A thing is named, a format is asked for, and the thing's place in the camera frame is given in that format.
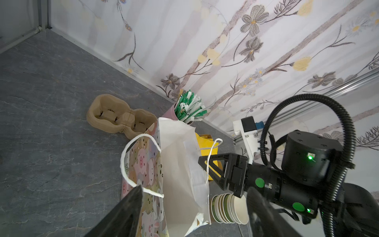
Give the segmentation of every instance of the yellow package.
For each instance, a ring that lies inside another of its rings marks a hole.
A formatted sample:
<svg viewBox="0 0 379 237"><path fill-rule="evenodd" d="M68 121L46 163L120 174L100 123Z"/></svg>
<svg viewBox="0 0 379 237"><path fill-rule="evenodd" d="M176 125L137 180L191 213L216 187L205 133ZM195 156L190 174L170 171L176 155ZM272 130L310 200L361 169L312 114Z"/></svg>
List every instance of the yellow package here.
<svg viewBox="0 0 379 237"><path fill-rule="evenodd" d="M200 148L212 147L212 145L213 145L213 138L211 135L198 135L196 133L196 139L197 139L197 143L199 144ZM210 152L210 149L201 150L201 155L202 156L209 155L209 152ZM217 152L218 152L218 148L212 149L212 155L217 155ZM215 160L215 161L213 161L213 163L215 165L217 165L222 170L222 164L220 161ZM211 166L209 166L209 168L211 170L213 170L218 175L218 173Z"/></svg>

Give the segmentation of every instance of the green circle sticker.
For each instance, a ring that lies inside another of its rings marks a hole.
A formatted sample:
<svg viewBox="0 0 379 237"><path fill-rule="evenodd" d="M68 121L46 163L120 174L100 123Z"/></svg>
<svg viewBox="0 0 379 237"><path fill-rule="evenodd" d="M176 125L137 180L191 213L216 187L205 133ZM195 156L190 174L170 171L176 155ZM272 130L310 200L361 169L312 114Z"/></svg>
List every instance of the green circle sticker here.
<svg viewBox="0 0 379 237"><path fill-rule="evenodd" d="M301 203L299 203L299 202L294 202L294 203L292 204L292 207L293 207L296 211L298 211L298 212L303 212L303 211L305 211L305 207L303 206L303 204L301 204Z"/></svg>
<svg viewBox="0 0 379 237"><path fill-rule="evenodd" d="M257 178L255 180L255 184L259 187L259 188L263 188L265 186L265 181L262 179L262 178Z"/></svg>

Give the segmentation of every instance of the gray marble countertop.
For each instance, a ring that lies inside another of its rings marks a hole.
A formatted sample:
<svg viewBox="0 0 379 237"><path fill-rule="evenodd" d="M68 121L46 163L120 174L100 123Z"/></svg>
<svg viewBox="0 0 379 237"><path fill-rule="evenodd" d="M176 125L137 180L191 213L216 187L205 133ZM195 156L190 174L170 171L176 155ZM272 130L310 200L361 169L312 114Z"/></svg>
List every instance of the gray marble countertop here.
<svg viewBox="0 0 379 237"><path fill-rule="evenodd" d="M120 201L128 141L87 123L92 101L112 94L157 117L172 103L50 30L1 54L0 65L0 235L84 236ZM219 153L233 151L229 137L194 126L224 140ZM240 235L237 224L216 223L189 236Z"/></svg>

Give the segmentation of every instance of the stack of paper cups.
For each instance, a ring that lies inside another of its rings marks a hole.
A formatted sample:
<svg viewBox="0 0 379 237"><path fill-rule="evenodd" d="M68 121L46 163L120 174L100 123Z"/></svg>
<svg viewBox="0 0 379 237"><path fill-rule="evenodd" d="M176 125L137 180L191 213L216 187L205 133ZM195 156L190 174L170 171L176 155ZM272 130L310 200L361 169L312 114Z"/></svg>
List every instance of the stack of paper cups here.
<svg viewBox="0 0 379 237"><path fill-rule="evenodd" d="M238 198L230 193L216 195L211 200L211 212L214 220L218 223L247 224L246 198Z"/></svg>

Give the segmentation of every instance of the wall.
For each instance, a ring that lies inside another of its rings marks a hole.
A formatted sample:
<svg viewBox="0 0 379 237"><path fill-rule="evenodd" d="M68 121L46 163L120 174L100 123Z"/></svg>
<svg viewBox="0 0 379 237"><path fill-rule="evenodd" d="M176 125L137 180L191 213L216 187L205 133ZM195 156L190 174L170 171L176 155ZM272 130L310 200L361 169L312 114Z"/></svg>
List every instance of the wall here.
<svg viewBox="0 0 379 237"><path fill-rule="evenodd" d="M38 26L37 1L0 2L0 48Z"/></svg>
<svg viewBox="0 0 379 237"><path fill-rule="evenodd" d="M53 28L162 96L199 94L224 132L379 61L375 0L61 0L51 13Z"/></svg>
<svg viewBox="0 0 379 237"><path fill-rule="evenodd" d="M379 81L374 81L350 94L338 97L353 119L356 129L356 152L353 163L356 168L349 170L345 182L359 185L368 190L379 203ZM343 132L337 116L327 106L320 105L312 111L278 124L270 129L276 140L294 130L301 130L337 139L343 143ZM278 149L276 165L281 167L283 147ZM260 155L256 162L262 163ZM282 215L302 236L324 236L321 217L309 225L293 221Z"/></svg>

